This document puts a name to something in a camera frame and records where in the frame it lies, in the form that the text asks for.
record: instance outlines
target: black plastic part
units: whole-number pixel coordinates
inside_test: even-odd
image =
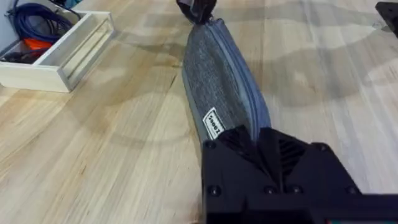
[[[376,10],[389,26],[390,30],[398,37],[398,3],[378,2]]]
[[[398,220],[398,196],[363,195],[326,144],[265,128],[253,146],[245,132],[223,132],[214,148],[203,144],[205,223]]]
[[[216,3],[217,0],[177,0],[182,13],[195,24],[207,22]]]

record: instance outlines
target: wood grain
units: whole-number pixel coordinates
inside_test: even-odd
[[[364,192],[398,192],[398,39],[375,0],[222,0],[273,127],[330,144]],[[84,0],[117,37],[68,95],[0,89],[1,223],[198,223],[200,148],[172,0]]]

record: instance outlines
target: wooden box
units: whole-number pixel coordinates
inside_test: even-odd
[[[0,62],[0,83],[6,87],[71,92],[115,33],[110,12],[59,12],[75,25],[33,64]],[[10,51],[24,48],[19,42]]]

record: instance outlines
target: white label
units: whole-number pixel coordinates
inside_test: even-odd
[[[216,139],[225,130],[220,117],[217,115],[216,108],[212,108],[207,112],[203,118],[203,123],[206,126],[211,140]]]

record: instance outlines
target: gray fabric pouch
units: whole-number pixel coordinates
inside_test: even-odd
[[[211,9],[215,1],[207,0]],[[183,82],[201,142],[223,131],[245,126],[257,142],[261,128],[271,126],[259,87],[222,19],[213,20],[206,1],[197,8],[177,0],[194,22],[183,60]],[[207,12],[200,14],[201,7]]]

